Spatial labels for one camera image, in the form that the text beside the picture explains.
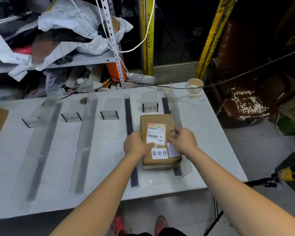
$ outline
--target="hand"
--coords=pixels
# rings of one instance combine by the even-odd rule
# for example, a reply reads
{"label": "hand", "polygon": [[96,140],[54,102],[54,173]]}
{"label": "hand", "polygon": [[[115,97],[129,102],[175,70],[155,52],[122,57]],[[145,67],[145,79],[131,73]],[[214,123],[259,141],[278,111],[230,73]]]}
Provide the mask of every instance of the hand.
{"label": "hand", "polygon": [[188,152],[198,147],[196,138],[194,137],[193,132],[185,127],[176,127],[175,129],[179,138],[169,138],[169,142],[173,144],[176,151],[188,158]]}
{"label": "hand", "polygon": [[124,142],[124,152],[126,155],[133,154],[138,156],[140,160],[146,157],[149,151],[154,147],[154,143],[145,144],[141,139],[142,134],[134,131],[127,136]]}

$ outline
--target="white cup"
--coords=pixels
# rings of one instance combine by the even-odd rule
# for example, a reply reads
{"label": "white cup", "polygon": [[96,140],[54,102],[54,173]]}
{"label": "white cup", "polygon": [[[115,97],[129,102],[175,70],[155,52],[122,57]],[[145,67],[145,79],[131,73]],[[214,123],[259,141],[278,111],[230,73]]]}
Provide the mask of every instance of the white cup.
{"label": "white cup", "polygon": [[202,87],[202,86],[204,86],[204,83],[202,82],[202,80],[192,78],[192,79],[189,79],[188,82],[186,83],[186,88],[187,88],[186,91],[189,94],[198,95],[202,89],[202,88],[198,88],[198,87]]}

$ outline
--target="barcode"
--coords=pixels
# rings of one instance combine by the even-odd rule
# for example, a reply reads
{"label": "barcode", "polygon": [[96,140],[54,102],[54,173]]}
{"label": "barcode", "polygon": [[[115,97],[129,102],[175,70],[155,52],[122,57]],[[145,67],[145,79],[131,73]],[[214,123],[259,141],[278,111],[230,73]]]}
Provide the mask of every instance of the barcode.
{"label": "barcode", "polygon": [[149,138],[156,138],[156,139],[157,139],[157,135],[148,134],[147,136],[148,136]]}

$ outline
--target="person's right hand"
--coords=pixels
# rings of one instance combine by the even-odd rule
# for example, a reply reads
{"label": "person's right hand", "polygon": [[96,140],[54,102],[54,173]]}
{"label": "person's right hand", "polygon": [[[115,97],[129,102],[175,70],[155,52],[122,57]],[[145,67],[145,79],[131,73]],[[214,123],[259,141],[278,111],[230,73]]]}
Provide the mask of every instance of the person's right hand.
{"label": "person's right hand", "polygon": [[198,147],[196,138],[194,137],[193,132],[185,127],[175,127],[175,129],[179,138],[169,138],[169,142],[173,144],[176,151],[187,156],[190,150]]}

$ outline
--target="person's left hand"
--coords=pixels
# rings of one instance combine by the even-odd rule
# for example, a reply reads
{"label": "person's left hand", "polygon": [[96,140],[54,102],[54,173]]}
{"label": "person's left hand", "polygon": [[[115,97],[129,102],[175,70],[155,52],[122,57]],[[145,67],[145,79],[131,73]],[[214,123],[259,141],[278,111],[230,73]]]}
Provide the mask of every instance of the person's left hand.
{"label": "person's left hand", "polygon": [[142,134],[134,131],[127,136],[124,142],[124,152],[126,155],[133,154],[142,159],[146,157],[149,151],[154,147],[154,143],[145,144],[141,139]]}

